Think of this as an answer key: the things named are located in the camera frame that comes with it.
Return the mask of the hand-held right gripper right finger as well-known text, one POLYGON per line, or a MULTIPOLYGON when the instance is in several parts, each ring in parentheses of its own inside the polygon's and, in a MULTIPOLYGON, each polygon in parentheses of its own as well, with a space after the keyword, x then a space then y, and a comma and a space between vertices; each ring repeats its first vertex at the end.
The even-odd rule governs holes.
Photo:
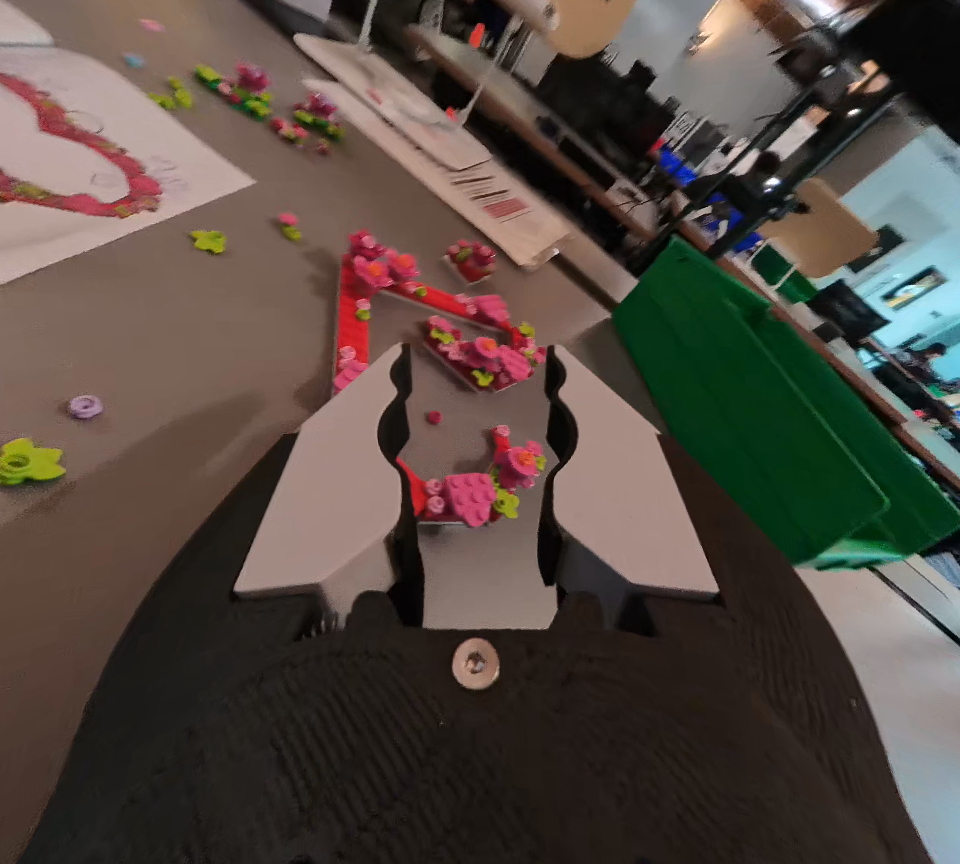
POLYGON ((561 345, 548 349, 537 564, 546 586, 598 596, 719 594, 661 432, 561 345))

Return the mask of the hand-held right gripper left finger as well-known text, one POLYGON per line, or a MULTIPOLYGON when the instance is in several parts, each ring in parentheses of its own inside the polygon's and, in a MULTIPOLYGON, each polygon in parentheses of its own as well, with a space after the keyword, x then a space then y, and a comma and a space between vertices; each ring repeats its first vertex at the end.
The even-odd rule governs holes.
POLYGON ((425 569, 411 478, 412 353, 397 344, 309 417, 294 438, 234 583, 240 598, 309 595, 345 622, 356 598, 387 594, 422 626, 425 569))

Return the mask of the red lego segment pink flowers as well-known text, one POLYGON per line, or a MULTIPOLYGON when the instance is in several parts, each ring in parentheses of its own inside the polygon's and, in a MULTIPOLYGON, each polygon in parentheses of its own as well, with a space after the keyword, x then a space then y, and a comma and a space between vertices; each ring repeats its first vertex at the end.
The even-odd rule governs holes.
POLYGON ((534 440, 514 443, 506 425, 489 429, 486 437, 491 460, 485 471, 425 479, 396 460, 408 478, 419 523, 476 529, 519 516, 520 492, 536 486, 546 471, 545 449, 534 440))
POLYGON ((511 329, 509 340, 490 334, 464 335, 450 320, 434 315, 423 325, 426 349, 451 375, 480 393, 500 393, 534 377, 546 365, 547 348, 526 334, 532 327, 511 329))

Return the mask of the red lego heart frame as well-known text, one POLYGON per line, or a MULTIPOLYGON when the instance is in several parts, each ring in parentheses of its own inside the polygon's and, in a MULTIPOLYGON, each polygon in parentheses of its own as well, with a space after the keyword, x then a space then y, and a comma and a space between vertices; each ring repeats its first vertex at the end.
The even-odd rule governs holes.
MULTIPOLYGON (((425 283, 415 256, 384 245, 367 229, 356 231, 349 235, 349 246, 341 260, 334 394, 343 391, 372 364, 374 300, 383 294, 427 308, 425 322, 434 315, 446 318, 469 338, 490 334, 501 341, 509 340, 510 330, 525 323, 513 322, 499 295, 454 294, 425 283)), ((526 334, 536 338, 532 329, 526 334)))

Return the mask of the cluster of small lego flowers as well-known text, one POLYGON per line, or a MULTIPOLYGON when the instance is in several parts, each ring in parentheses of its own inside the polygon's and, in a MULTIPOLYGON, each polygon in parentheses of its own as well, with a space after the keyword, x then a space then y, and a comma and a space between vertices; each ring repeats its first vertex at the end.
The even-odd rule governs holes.
POLYGON ((284 110, 275 103, 272 79, 259 66, 240 63, 232 74, 224 74, 212 66, 198 65, 191 79, 297 150, 311 149, 326 155, 332 144, 344 138, 339 108, 328 94, 308 91, 302 101, 284 110))

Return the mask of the small red lego flower chunk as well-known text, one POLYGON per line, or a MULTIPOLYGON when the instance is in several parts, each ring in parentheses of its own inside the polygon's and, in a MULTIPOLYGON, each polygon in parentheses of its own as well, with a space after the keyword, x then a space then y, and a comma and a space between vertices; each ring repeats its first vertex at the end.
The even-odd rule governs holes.
POLYGON ((484 282, 497 269, 496 250, 480 241, 461 239, 447 247, 444 257, 467 284, 484 282))

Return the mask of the lego instruction booklet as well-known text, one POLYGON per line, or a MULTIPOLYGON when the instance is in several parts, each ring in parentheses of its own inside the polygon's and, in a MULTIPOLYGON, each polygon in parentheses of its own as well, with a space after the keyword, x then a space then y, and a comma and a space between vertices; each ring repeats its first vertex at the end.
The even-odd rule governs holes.
POLYGON ((254 183, 93 58, 4 45, 1 81, 3 284, 254 183))

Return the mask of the green plastic bin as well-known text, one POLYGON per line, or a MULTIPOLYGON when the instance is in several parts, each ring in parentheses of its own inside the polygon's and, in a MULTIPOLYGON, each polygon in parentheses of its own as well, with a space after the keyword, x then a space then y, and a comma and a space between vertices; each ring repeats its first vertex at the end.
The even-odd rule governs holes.
POLYGON ((612 315, 669 432, 792 565, 871 568, 958 508, 772 304, 673 238, 612 315))

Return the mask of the white printed sheet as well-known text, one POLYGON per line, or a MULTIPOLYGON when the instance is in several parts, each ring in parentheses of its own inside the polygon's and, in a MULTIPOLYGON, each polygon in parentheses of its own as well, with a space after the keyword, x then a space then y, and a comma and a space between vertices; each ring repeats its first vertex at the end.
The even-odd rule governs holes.
POLYGON ((462 171, 447 169, 343 84, 317 78, 305 78, 302 83, 306 90, 329 97, 346 123, 471 223, 518 267, 536 269, 569 242, 573 235, 569 220, 495 159, 462 171))

